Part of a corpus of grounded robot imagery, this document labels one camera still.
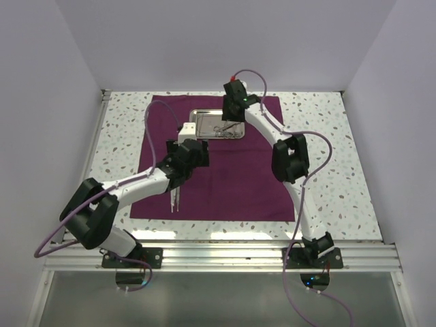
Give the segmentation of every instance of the glass panel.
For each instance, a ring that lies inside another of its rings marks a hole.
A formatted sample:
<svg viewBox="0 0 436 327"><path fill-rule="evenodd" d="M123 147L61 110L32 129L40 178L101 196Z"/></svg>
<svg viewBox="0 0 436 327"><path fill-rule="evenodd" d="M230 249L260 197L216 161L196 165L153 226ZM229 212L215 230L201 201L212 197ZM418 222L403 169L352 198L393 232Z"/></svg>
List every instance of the glass panel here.
<svg viewBox="0 0 436 327"><path fill-rule="evenodd" d="M354 313L356 326L405 326L390 273L330 274L326 292ZM349 326L334 301L288 274L301 310L320 326ZM291 308L279 273L156 272L145 289L116 290L114 272L56 272L41 327L308 326Z"/></svg>

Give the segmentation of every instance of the cable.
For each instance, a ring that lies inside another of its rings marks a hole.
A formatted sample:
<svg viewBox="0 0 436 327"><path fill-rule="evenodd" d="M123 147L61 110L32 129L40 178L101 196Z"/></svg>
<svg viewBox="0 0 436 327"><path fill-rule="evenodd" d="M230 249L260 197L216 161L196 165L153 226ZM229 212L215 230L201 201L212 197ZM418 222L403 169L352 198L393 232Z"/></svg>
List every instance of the cable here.
<svg viewBox="0 0 436 327"><path fill-rule="evenodd" d="M156 168L156 152L155 152L155 146L153 144L153 141L151 140L151 136L149 133L149 127L147 125L147 119L149 117L149 110L151 108L151 106L153 104L163 104L165 107L167 107L169 109L169 111L172 113L172 115L174 116L174 119L176 120L177 123L177 127L180 128L181 124L179 119L177 118L174 110L165 102L161 101L161 100L153 100L152 102L150 102L147 106L147 108L145 109L145 113L144 113L144 124L145 124L145 134L147 136L147 140L149 141L150 144L150 148L151 148L151 154L153 156L153 165L151 167L151 170L148 174L145 175L140 175L140 176L133 176L129 179L126 179L122 182L120 182L118 185L113 185L107 189L104 189L103 191L97 193L96 195L94 195L93 197L89 198L88 200L86 200L85 202L83 202L80 206L78 206L77 208L75 208L72 212L70 212L63 220L62 222L59 224L59 226L53 231L51 232L42 242L40 245L38 245L38 247L35 250L35 253L33 254L33 257L35 258L41 258L44 257L45 255L48 255L50 253L53 253L55 251L58 251L60 249L64 249L66 247L69 247L71 245L74 244L78 244L79 241L78 240L73 240L72 242L63 244L63 245L59 245L58 247L54 247L50 250L47 250L45 252L41 252L42 249L48 244L48 242L50 242L50 240L53 238L53 236L63 227L65 226L68 221L70 221L79 211L81 211L83 208L86 208L90 203L100 199L102 196L106 195L107 193L113 191L114 189L116 189L117 187L126 185L128 183L132 183L132 182L136 182L145 178L148 178L150 175L152 175L152 173L155 171Z"/></svg>
<svg viewBox="0 0 436 327"><path fill-rule="evenodd" d="M124 262L129 262L131 264L141 264L144 266L145 269L149 269L150 270L150 276L148 277L148 279L146 281L143 281L141 286L138 287L128 287L126 286L124 289L121 288L122 290L126 291L126 292L135 292L135 291L139 291L142 290L144 287L146 287L151 280L151 277L153 276L153 269L151 268L151 266L149 264L147 264L145 261L141 261L141 260L135 260L135 259L128 259L128 258L123 258L120 257L118 254L116 254L115 252L108 252L110 255L113 255L116 259L120 260L120 261L124 261Z"/></svg>
<svg viewBox="0 0 436 327"><path fill-rule="evenodd" d="M258 73L257 71L255 71L255 70L252 70L252 69L242 69L242 70L239 70L239 71L237 71L233 76L232 76L232 78L231 78L231 80L234 80L235 79L235 77L236 77L236 75L238 75L239 73L242 73L242 72L251 72L251 73L253 73L253 74L255 74L255 75L257 75L257 76L259 76L260 77L260 79L262 80L262 82L264 83L264 94L263 94L263 96L262 96L262 98L261 98L261 100L260 100L260 112L262 113L262 116L264 116L265 117L265 119L278 131L278 132L280 132L280 133L282 133L282 134L285 134L285 135L293 135L293 134L311 134L311 135L315 135L315 136L318 136L319 138L322 138L326 143L327 143L327 145L328 145L328 156L327 156L327 159L324 161L324 163L323 164L321 164L318 168L316 168L314 171L312 171L312 173L310 173L309 175L307 175L307 177L304 179L304 181L302 182L302 187L301 187L301 200L300 200L300 209L299 209L299 211L298 211L298 218L297 218L297 222L296 222L296 226L295 226L295 230L294 230L294 234L292 235L292 238L291 238L291 241L290 241L290 244L289 244L289 246L287 247L287 249L286 249L286 253L285 253L285 257L284 257L284 259L283 259L283 271L282 271L282 279L283 279L283 288L284 288L284 290L285 290L285 293L286 293L286 296L287 296L287 299L289 300L289 303L291 304L291 306L292 306L292 308L295 310L295 312L297 312L297 314L304 320L304 321L306 321L308 324L310 324L311 326L313 326L313 327L317 327L317 325L314 323L314 322L312 322L304 313L302 313L301 311L300 311L300 309L296 306L296 304L295 304L295 302L294 302L294 300L292 300L292 297L291 297L291 294L290 294L290 291L289 291L289 288L288 288L288 286L287 286L287 279L286 279L286 266L287 266L287 258L288 258L288 256L289 256L289 253L290 253L290 251L291 251L291 248L293 247L293 245L296 243L295 242L295 237L296 237L296 234L297 234L297 232L298 232L298 228L299 228L299 226L300 226L300 222L301 222L301 217L302 217L302 210L303 210L303 206L304 206L304 203L305 203L305 194L306 194L306 184L307 184L307 182L309 181L309 179L313 176L313 175L315 175L317 172L319 172L322 168L324 168L327 164L328 164L328 162L330 161L330 159L332 158L332 154L333 154L333 146L332 146L332 144L331 144L331 142L329 141L329 139L327 139L327 137L326 136L324 136L324 135L322 135L321 133L318 133L318 132L316 132L316 131L295 131L295 132L289 132L289 131L283 131L283 130L281 130L281 128L279 127L279 126L277 126L276 124L275 124L275 122L272 120L272 119L270 119L270 117L268 116L268 113L267 113L267 111L265 111L265 109L264 109L264 101L265 101L265 97L266 97L266 92L267 92L267 85L266 85L266 80L265 80L265 78L260 74L260 73ZM321 292L321 295L322 296L325 296L325 297L327 297L327 298L330 298L330 299L332 299L332 300L335 300L337 303L339 303L342 307L344 307L344 309L348 312L348 315L349 315L349 325L350 325L350 327L353 327L354 326L354 316L353 316L353 313L352 313L352 311L351 311L351 309L344 303L344 302L342 302L341 300L339 300L338 298L336 298L336 297L334 297L333 295L330 295L330 294L326 294L326 293L324 293L324 292Z"/></svg>

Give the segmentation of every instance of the white robotic arm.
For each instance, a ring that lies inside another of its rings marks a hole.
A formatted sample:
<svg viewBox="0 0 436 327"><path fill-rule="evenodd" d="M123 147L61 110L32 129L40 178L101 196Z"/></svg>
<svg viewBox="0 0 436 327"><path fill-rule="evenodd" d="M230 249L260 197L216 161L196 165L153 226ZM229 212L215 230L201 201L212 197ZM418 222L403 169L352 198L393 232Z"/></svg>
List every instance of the white robotic arm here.
<svg viewBox="0 0 436 327"><path fill-rule="evenodd" d="M277 131L268 120L273 121L276 126L283 127L269 111L265 110L262 113L259 103L252 104L245 110L245 121L253 125L268 140L268 143L273 146L278 140L284 139L285 136ZM283 182L283 184L289 192L292 202L298 206L301 202L301 187L289 182ZM319 239L325 236L327 232L326 226L317 214L315 202L307 190L300 224L302 237L307 240Z"/></svg>
<svg viewBox="0 0 436 327"><path fill-rule="evenodd" d="M277 130L277 126L283 129L282 124L267 110L262 112L259 98L255 95L247 96L245 88L239 80L231 81L224 87L227 95L224 96L223 101L223 120L245 121L253 125L268 140L268 143L273 147L272 169L277 178L277 171L274 167L274 151L277 150L275 147L280 142L284 144L282 140L286 138L280 130ZM155 168L149 168L135 176L117 181L98 183L93 178L84 181L62 212L61 221L69 212L91 196L102 190L108 190L108 192L94 203L97 205L94 209L85 207L79 211L65 224L66 228L86 249L99 247L120 257L138 259L135 253L138 252L137 248L140 247L140 244L131 234L113 226L114 216L118 210L129 204L167 191L171 191L171 205L174 205L179 187L191 177L194 168L208 166L207 142L197 141L195 130L195 123L185 123L179 132L177 142L174 141L172 145L172 150ZM307 157L307 146L304 136L302 137L303 148L305 148L303 152ZM285 157L291 158L293 152L296 151L286 148ZM301 189L297 186L298 184L295 184L295 180L307 176L309 158L300 160L294 157L292 157L292 164L291 162L287 163L288 167L280 167L290 177L277 179L284 181L283 184L293 202L298 205L301 202ZM316 259L333 250L331 236L317 215L309 192L306 192L300 224L303 242L306 247L313 248L311 252L313 258Z"/></svg>

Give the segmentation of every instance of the robotic arm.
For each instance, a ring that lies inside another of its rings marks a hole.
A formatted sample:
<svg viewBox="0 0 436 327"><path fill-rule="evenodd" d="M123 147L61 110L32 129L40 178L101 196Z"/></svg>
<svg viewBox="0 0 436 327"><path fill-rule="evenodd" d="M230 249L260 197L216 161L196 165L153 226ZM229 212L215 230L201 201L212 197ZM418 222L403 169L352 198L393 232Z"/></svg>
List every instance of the robotic arm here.
<svg viewBox="0 0 436 327"><path fill-rule="evenodd" d="M301 192L295 182L308 175L309 157L305 137L297 134L284 139L284 135L274 127L283 128L282 124L267 110L262 112L260 99L256 95L247 95L241 81L233 80L224 88L226 95L223 98L222 119L247 122L268 140L273 147L272 172L278 181L283 182L294 203L300 203ZM207 142L196 140L195 123L185 123L179 131L177 142L167 141L167 150L167 156L155 168L104 183L89 178L79 186L62 212L61 221L95 194L111 189L93 202L95 207L85 207L65 224L86 249L99 247L119 257L140 260L141 244L128 232L113 226L116 212L133 202L168 191L172 192L173 205L178 188L191 177L193 170L209 164ZM317 215L310 193L303 204L301 231L307 249L305 255L310 260L317 260L334 249L332 238Z"/></svg>

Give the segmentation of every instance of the metal frame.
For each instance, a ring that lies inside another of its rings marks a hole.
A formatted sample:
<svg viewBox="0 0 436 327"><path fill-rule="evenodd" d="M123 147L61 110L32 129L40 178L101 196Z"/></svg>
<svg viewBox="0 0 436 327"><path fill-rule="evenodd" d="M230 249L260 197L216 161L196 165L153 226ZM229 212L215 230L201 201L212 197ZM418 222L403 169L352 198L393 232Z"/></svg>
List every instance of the metal frame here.
<svg viewBox="0 0 436 327"><path fill-rule="evenodd" d="M407 327L419 327L413 307L411 305L410 297L404 282L402 272L392 272L392 282L396 292L396 297L400 304L401 312Z"/></svg>
<svg viewBox="0 0 436 327"><path fill-rule="evenodd" d="M163 248L162 272L279 272L283 267L283 241L250 242L150 242L143 247ZM401 272L394 245L382 243L337 242L341 248L344 269L338 272ZM102 255L98 250L86 250L80 245L49 255L45 269L51 271L101 270ZM316 269L290 270L294 273Z"/></svg>
<svg viewBox="0 0 436 327"><path fill-rule="evenodd" d="M81 179L91 169L102 121L108 107L111 91L102 91L102 104L94 136L87 154ZM248 272L269 273L282 269L281 249L286 241L144 241L145 247L162 247L161 272ZM335 241L341 248L344 269L340 273L388 272L407 327L416 327L411 301L404 286L401 263L395 245L381 242ZM42 278L38 285L27 327L38 327L50 292L55 271L108 271L101 268L102 255L98 250L86 250L80 245L52 253L46 258ZM290 270L305 273L313 269Z"/></svg>
<svg viewBox="0 0 436 327"><path fill-rule="evenodd" d="M54 273L54 271L43 270L26 327L38 327L40 325Z"/></svg>

